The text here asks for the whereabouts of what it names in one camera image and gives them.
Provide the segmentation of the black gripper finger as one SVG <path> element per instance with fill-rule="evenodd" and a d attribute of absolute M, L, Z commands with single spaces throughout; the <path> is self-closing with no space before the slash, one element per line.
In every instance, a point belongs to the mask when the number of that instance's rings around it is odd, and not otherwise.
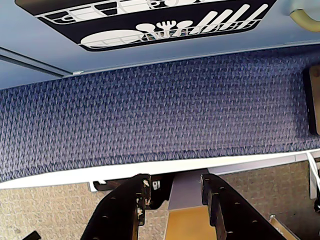
<path fill-rule="evenodd" d="M 107 194 L 97 205 L 82 240 L 137 240 L 151 202 L 151 176 L 137 174 Z"/>
<path fill-rule="evenodd" d="M 284 240 L 243 196 L 219 176 L 201 175 L 202 204 L 218 240 Z"/>

